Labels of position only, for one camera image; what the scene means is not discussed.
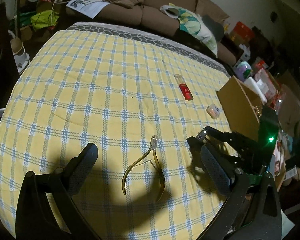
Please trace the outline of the brown cardboard box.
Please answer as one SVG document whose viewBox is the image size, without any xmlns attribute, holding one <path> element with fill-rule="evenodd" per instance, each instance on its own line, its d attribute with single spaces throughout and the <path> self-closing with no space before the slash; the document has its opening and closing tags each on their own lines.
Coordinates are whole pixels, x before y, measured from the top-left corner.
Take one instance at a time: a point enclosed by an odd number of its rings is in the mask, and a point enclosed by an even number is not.
<svg viewBox="0 0 300 240">
<path fill-rule="evenodd" d="M 217 91 L 217 96 L 230 129 L 258 141 L 260 121 L 256 109 L 263 106 L 259 95 L 233 76 Z"/>
</svg>

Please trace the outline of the yellow blue plaid cloth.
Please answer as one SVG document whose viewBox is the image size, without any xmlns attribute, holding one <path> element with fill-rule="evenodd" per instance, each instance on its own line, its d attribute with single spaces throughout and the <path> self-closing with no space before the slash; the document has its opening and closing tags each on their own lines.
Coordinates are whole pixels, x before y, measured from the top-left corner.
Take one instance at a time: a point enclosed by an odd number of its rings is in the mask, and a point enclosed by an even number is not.
<svg viewBox="0 0 300 240">
<path fill-rule="evenodd" d="M 193 100 L 174 78 L 180 74 Z M 205 126 L 228 131 L 223 72 L 127 38 L 55 33 L 16 83 L 0 121 L 0 219 L 15 232 L 27 171 L 50 173 L 88 144 L 98 160 L 74 202 L 103 239 L 196 239 L 223 199 L 190 152 Z"/>
</svg>

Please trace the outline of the white tissue box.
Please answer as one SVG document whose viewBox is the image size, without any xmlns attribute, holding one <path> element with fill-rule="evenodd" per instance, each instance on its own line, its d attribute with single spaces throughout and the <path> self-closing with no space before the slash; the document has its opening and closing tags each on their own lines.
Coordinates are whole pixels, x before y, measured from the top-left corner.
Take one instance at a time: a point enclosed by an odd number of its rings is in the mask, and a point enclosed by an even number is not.
<svg viewBox="0 0 300 240">
<path fill-rule="evenodd" d="M 249 77 L 244 81 L 244 84 L 260 97 L 264 105 L 267 103 L 267 98 L 265 94 L 267 92 L 266 88 L 268 87 L 265 83 L 263 83 L 262 80 L 256 82 L 252 77 Z"/>
</svg>

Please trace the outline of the black cushion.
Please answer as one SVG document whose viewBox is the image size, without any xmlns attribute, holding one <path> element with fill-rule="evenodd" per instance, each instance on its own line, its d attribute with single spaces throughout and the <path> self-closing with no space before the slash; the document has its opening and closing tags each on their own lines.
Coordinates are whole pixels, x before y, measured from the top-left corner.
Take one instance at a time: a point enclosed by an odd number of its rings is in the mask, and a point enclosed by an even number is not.
<svg viewBox="0 0 300 240">
<path fill-rule="evenodd" d="M 205 26 L 211 31 L 214 35 L 217 42 L 221 41 L 222 37 L 224 36 L 224 28 L 223 26 L 214 21 L 209 15 L 204 15 L 202 17 L 202 21 Z"/>
</svg>

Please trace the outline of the white printed paper sheet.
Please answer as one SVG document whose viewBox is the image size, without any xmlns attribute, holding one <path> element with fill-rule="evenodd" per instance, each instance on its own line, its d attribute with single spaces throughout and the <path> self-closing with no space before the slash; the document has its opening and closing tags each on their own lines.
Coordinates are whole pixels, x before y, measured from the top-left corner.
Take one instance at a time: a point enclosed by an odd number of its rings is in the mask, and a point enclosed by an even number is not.
<svg viewBox="0 0 300 240">
<path fill-rule="evenodd" d="M 71 0 L 66 7 L 93 19 L 108 5 L 109 2 L 102 0 Z"/>
</svg>

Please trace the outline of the green white patterned pillow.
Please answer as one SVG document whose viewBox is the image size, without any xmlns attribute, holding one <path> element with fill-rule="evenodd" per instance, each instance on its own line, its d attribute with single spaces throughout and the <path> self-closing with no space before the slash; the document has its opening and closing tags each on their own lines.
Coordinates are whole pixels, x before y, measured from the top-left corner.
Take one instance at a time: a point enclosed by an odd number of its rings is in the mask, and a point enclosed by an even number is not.
<svg viewBox="0 0 300 240">
<path fill-rule="evenodd" d="M 200 16 L 185 8 L 178 7 L 170 3 L 160 7 L 160 11 L 170 18 L 179 21 L 179 29 L 190 34 L 200 43 L 209 48 L 217 56 L 217 41 L 212 31 L 204 24 Z"/>
</svg>

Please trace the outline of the red lip balm tube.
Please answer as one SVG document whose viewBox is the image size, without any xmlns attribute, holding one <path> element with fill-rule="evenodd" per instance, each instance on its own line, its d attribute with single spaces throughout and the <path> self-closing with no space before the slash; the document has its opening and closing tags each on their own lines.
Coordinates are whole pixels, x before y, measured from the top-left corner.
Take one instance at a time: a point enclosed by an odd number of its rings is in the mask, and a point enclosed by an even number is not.
<svg viewBox="0 0 300 240">
<path fill-rule="evenodd" d="M 175 78 L 185 100 L 187 100 L 187 101 L 193 100 L 193 95 L 192 95 L 189 87 L 187 86 L 184 78 L 180 74 L 175 74 L 174 78 Z"/>
</svg>

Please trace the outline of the brown sofa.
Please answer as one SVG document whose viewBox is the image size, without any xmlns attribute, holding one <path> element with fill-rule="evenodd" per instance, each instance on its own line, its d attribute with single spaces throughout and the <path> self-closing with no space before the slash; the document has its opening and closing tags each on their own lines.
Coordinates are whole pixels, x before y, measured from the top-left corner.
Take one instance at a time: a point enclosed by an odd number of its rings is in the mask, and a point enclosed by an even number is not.
<svg viewBox="0 0 300 240">
<path fill-rule="evenodd" d="M 65 12 L 67 15 L 75 17 L 77 21 L 105 22 L 141 29 L 207 52 L 207 49 L 198 44 L 196 39 L 190 38 L 189 35 L 179 30 L 178 20 L 174 20 L 160 11 L 161 6 L 169 3 L 212 20 L 218 26 L 222 26 L 228 18 L 228 15 L 210 0 L 137 0 L 137 3 L 131 8 L 110 3 L 93 19 L 71 8 L 66 8 Z"/>
</svg>

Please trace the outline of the silver nail clipper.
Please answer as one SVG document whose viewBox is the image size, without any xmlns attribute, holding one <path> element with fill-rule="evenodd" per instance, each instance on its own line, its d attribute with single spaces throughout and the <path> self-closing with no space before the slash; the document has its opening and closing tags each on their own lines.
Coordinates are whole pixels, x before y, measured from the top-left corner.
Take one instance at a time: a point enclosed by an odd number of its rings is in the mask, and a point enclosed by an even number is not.
<svg viewBox="0 0 300 240">
<path fill-rule="evenodd" d="M 207 136 L 207 131 L 206 129 L 203 129 L 197 134 L 196 139 L 199 141 L 204 141 L 206 136 Z"/>
</svg>

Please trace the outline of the purple round container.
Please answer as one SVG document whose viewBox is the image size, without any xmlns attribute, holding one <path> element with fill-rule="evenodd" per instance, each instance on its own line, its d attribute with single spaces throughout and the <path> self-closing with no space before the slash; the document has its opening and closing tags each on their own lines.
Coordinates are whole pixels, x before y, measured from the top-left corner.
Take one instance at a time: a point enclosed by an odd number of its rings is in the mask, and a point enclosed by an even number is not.
<svg viewBox="0 0 300 240">
<path fill-rule="evenodd" d="M 234 67 L 234 72 L 237 78 L 244 82 L 246 79 L 251 77 L 253 71 L 249 63 L 242 61 L 240 64 Z"/>
</svg>

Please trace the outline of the red gift box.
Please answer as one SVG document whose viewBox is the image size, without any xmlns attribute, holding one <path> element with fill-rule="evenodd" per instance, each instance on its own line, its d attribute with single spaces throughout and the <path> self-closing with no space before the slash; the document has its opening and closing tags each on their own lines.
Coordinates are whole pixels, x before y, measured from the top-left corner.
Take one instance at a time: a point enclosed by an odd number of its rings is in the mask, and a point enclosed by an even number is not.
<svg viewBox="0 0 300 240">
<path fill-rule="evenodd" d="M 255 37 L 254 32 L 240 21 L 236 23 L 232 31 L 247 41 L 250 41 L 252 38 Z"/>
</svg>

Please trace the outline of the small pink clear case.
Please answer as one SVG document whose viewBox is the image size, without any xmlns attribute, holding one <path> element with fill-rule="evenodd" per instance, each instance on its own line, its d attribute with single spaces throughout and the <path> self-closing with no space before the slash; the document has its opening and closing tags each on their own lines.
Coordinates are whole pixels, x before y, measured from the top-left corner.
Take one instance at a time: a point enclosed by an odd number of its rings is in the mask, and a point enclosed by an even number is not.
<svg viewBox="0 0 300 240">
<path fill-rule="evenodd" d="M 212 103 L 207 107 L 206 112 L 209 116 L 211 116 L 211 118 L 213 118 L 213 120 L 215 120 L 219 118 L 221 109 L 218 108 L 214 103 Z"/>
</svg>

